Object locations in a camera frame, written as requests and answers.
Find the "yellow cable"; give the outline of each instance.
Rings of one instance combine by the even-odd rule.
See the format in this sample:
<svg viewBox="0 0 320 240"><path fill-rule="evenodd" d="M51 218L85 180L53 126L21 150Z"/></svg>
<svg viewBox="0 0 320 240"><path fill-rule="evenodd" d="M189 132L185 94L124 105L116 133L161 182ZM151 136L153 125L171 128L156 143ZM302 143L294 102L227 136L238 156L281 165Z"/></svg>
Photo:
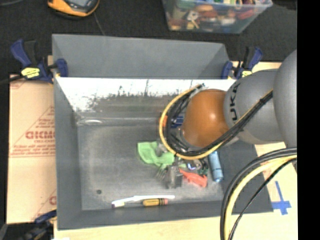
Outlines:
<svg viewBox="0 0 320 240"><path fill-rule="evenodd" d="M276 169L278 167L280 167L281 165L283 165L285 162L287 162L288 160L297 158L297 155L291 155L288 157L282 157L282 158L274 158L272 160L270 160L268 163L262 164L261 166L259 166L258 168L254 169L253 171L251 171L247 176L245 176L240 183L235 187L232 195L230 196L229 202L228 202L228 206L225 210L225 217L224 217L224 238L227 240L229 238L229 234L231 232L231 215L232 215L232 211L235 205L235 202L240 194L240 192L242 191L242 189L245 187L245 185L251 181L255 176L257 176L259 173L267 170L267 169Z"/></svg>
<svg viewBox="0 0 320 240"><path fill-rule="evenodd" d="M192 87L184 92L182 92L181 94L177 95L175 98L173 98L173 100L171 100L169 102L169 104L165 107L165 109L163 110L162 114L161 114L161 117L160 117L160 120L159 120L159 136L160 136L160 139L163 143L163 145L166 147L166 149L168 151L170 151L171 153L175 154L177 157L180 157L182 159L185 159L185 160L195 160L195 159L201 159L201 158L204 158L208 155L210 155L213 151L216 151L219 147L221 147L228 139L225 139L223 141L221 141L220 143L218 143L217 145L213 146L212 148L208 149L206 152L202 153L202 154L199 154L199 155L195 155L195 156L187 156L187 155L183 155L183 154L180 154L180 153L177 153L173 148L171 148L169 146L169 144L167 143L165 137L164 137L164 133L163 133L163 123L164 123L164 119L166 117L166 114L168 112L168 110L171 108L171 106L178 100L180 99L181 97L183 97L184 95L192 92L194 89L198 88L200 86L200 84L196 85L195 87ZM273 90L271 89L270 91L268 91L265 96L267 96L268 94L270 94ZM237 125L237 123L243 118L245 117L250 111L251 109L256 105L254 104L243 116L241 116L241 118L234 124L234 126Z"/></svg>

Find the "blue battery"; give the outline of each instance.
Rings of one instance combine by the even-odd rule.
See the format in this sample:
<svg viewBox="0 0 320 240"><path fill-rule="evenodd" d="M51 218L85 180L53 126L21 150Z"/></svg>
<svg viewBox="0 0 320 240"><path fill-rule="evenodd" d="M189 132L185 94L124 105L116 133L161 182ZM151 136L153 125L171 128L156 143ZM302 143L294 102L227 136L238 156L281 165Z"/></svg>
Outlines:
<svg viewBox="0 0 320 240"><path fill-rule="evenodd" d="M213 151L208 156L208 162L213 180L217 183L221 182L224 179L224 173L221 169L219 154L217 151Z"/></svg>

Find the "green rag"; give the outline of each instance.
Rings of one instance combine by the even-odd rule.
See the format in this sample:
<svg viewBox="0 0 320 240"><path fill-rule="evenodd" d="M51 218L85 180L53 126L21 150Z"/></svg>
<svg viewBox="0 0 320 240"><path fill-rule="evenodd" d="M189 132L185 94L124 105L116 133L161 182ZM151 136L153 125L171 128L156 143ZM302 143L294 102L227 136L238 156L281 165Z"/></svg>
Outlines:
<svg viewBox="0 0 320 240"><path fill-rule="evenodd" d="M166 167L172 165L175 156L171 152L163 152L161 156L156 155L157 142L140 142L137 144L137 150L141 159L146 164L154 164L158 167Z"/></svg>

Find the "clear plastic bin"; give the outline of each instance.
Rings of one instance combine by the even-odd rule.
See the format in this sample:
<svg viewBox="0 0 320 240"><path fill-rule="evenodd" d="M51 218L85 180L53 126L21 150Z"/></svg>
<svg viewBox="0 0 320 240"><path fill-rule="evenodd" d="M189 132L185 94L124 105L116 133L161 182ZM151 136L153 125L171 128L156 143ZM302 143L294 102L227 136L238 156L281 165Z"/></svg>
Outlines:
<svg viewBox="0 0 320 240"><path fill-rule="evenodd" d="M243 3L205 0L162 0L171 31L241 33L259 14L273 5L272 0Z"/></svg>

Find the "gray bin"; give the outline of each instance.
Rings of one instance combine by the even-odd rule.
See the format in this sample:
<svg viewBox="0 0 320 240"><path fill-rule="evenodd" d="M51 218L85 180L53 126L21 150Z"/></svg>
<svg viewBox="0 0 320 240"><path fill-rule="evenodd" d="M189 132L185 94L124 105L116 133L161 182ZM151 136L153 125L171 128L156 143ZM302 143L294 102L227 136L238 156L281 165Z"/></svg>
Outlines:
<svg viewBox="0 0 320 240"><path fill-rule="evenodd" d="M257 155L251 144L220 150L223 182L166 189L156 166L139 159L137 143L158 137L159 116L178 93L197 83L229 88L232 81L218 80L224 45L81 35L53 35L52 44L53 60L64 58L70 76L54 81L58 229L219 216L224 189ZM235 211L262 182L260 175L246 187ZM135 195L175 199L112 209L111 201ZM248 211L272 211L266 190Z"/></svg>

